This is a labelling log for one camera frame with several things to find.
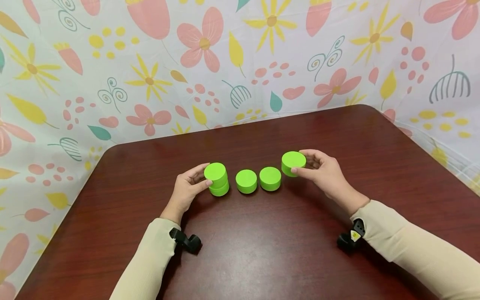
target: floral wallpaper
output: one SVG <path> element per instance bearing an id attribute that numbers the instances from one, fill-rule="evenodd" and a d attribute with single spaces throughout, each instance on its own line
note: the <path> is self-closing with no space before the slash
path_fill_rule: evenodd
<path id="1" fill-rule="evenodd" d="M 105 151 L 348 105 L 480 194 L 480 0 L 0 4 L 0 299 Z"/>

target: black wrist tracker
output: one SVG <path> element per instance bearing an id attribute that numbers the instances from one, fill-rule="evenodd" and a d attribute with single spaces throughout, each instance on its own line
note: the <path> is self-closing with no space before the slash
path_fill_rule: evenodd
<path id="1" fill-rule="evenodd" d="M 336 240 L 337 246 L 347 253 L 352 253 L 365 235 L 365 226 L 362 219 L 355 219 L 353 227 L 348 233 L 342 233 Z"/>
<path id="2" fill-rule="evenodd" d="M 172 230 L 170 230 L 170 237 L 180 244 L 188 253 L 197 254 L 200 251 L 202 241 L 194 234 L 188 239 L 185 233 L 176 228 L 172 228 Z"/>

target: hand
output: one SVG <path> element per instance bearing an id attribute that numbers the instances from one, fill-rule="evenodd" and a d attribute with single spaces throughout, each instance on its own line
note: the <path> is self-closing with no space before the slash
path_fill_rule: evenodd
<path id="1" fill-rule="evenodd" d="M 313 181 L 330 199 L 351 216 L 370 199 L 356 191 L 343 176 L 337 160 L 319 150 L 300 150 L 307 157 L 308 168 L 292 168 L 292 173 Z"/>
<path id="2" fill-rule="evenodd" d="M 183 214 L 190 208 L 195 196 L 212 185 L 204 180 L 204 170 L 210 163 L 201 164 L 177 176 L 172 196 L 160 215 L 180 225 Z"/>

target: person's left hand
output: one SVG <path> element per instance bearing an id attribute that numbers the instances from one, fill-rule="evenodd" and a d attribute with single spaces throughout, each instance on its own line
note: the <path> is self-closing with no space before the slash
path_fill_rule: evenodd
<path id="1" fill-rule="evenodd" d="M 204 180 L 204 170 L 209 164 L 198 165 L 177 176 L 170 201 L 160 218 L 180 225 L 183 214 L 190 208 L 195 196 L 212 185 L 211 180 Z"/>

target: beige sleeve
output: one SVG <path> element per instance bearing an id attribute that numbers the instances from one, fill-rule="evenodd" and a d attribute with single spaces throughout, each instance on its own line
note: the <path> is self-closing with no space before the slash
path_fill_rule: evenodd
<path id="1" fill-rule="evenodd" d="M 350 219 L 363 220 L 363 237 L 387 261 L 415 276 L 440 299 L 480 299 L 480 264 L 448 242 L 371 200 Z"/>
<path id="2" fill-rule="evenodd" d="M 180 227 L 166 219 L 155 219 L 138 245 L 137 252 L 120 277 L 110 300 L 155 300 L 162 277 L 176 242 L 170 237 L 172 228 Z"/>

